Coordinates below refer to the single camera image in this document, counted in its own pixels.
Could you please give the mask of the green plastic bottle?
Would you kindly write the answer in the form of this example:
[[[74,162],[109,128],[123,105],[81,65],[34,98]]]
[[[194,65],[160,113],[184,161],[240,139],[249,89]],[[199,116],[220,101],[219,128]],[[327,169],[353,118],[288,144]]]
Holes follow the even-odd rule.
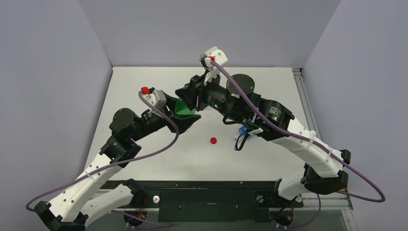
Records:
[[[190,110],[185,102],[181,99],[178,98],[176,101],[176,106],[175,106],[175,114],[177,115],[194,115],[195,114],[195,109]]]

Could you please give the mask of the red bottle cap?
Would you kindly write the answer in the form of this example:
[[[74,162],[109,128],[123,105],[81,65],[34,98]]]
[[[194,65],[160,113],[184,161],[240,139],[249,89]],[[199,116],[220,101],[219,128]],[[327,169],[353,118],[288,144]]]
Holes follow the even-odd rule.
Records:
[[[216,138],[216,137],[212,137],[212,138],[210,139],[210,142],[211,142],[212,144],[216,144],[216,143],[217,143],[217,138]]]

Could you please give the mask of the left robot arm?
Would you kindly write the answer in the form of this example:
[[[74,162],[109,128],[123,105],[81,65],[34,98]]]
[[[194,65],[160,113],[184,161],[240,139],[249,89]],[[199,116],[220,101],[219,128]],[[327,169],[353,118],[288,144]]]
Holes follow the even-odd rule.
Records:
[[[42,201],[37,196],[34,207],[26,205],[50,231],[83,231],[118,207],[138,207],[142,204],[143,188],[133,179],[121,182],[101,196],[95,197],[95,193],[130,162],[140,159],[138,140],[162,128],[168,128],[178,137],[200,119],[197,114],[177,114],[177,99],[161,90],[154,90],[152,96],[153,100],[150,101],[148,94],[139,94],[148,106],[148,110],[141,115],[128,108],[115,112],[109,126],[112,134],[107,142],[73,182],[56,189],[56,197]]]

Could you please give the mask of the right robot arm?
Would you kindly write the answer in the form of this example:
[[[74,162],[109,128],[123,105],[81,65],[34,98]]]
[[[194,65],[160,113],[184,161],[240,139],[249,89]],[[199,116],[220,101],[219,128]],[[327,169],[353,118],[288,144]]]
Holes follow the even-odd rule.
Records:
[[[328,195],[345,189],[350,162],[347,150],[331,150],[308,130],[283,104],[268,100],[254,92],[254,80],[245,74],[232,75],[223,87],[220,76],[206,81],[194,76],[175,91],[186,106],[201,111],[211,107],[223,116],[226,125],[246,127],[246,137],[255,135],[280,145],[302,159],[305,166],[298,173],[276,183],[271,199],[277,205],[307,193]]]

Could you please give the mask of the blue label small bottle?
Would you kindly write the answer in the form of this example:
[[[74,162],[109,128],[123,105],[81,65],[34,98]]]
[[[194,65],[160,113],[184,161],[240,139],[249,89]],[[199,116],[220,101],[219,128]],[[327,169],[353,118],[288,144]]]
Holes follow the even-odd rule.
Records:
[[[254,130],[241,126],[238,129],[238,134],[235,135],[234,139],[237,140],[238,138],[244,138],[245,136],[247,136],[248,140],[251,139],[254,136]]]

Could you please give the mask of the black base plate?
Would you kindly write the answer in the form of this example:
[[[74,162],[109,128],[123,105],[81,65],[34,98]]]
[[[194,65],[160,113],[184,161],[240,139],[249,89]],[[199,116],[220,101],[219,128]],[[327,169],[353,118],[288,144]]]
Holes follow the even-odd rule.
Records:
[[[158,211],[159,222],[270,222],[303,202],[278,197],[274,181],[145,181],[125,209]]]

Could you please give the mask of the aluminium frame rail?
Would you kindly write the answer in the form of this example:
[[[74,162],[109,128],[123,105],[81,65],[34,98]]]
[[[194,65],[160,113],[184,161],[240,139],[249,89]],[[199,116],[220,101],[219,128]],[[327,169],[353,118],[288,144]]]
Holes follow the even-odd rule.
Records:
[[[317,121],[308,97],[301,68],[293,69],[293,76],[299,92],[307,126],[317,132],[321,139]],[[333,193],[321,195],[319,207],[318,198],[313,193],[303,195],[304,207],[294,210],[291,227],[307,223],[306,226],[295,228],[295,231],[356,231],[351,199],[346,195]]]

